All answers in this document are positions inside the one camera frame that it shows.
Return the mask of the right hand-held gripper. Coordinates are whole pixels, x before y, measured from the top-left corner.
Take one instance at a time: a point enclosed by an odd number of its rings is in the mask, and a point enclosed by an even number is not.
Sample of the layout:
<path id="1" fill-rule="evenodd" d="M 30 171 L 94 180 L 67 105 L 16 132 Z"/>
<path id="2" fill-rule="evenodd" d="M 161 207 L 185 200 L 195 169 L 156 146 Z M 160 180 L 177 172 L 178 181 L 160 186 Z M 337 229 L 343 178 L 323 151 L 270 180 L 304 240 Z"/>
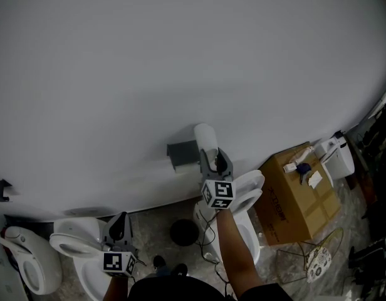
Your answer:
<path id="1" fill-rule="evenodd" d="M 219 147 L 216 156 L 216 171 L 213 171 L 206 151 L 201 149 L 199 154 L 202 174 L 201 195 L 206 206 L 212 209 L 228 209 L 236 198 L 233 163 Z"/>

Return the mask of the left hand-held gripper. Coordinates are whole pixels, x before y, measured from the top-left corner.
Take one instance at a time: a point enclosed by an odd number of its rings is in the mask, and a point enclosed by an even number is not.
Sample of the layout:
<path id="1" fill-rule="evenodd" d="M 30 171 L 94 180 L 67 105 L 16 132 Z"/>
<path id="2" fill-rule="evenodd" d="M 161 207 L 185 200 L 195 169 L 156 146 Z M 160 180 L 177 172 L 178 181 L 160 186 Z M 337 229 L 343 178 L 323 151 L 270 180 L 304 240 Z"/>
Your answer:
<path id="1" fill-rule="evenodd" d="M 123 243 L 112 245 L 121 239 Z M 102 241 L 100 270 L 110 277 L 131 277 L 137 262 L 137 249 L 132 245 L 132 225 L 127 212 L 115 215 L 104 226 Z"/>

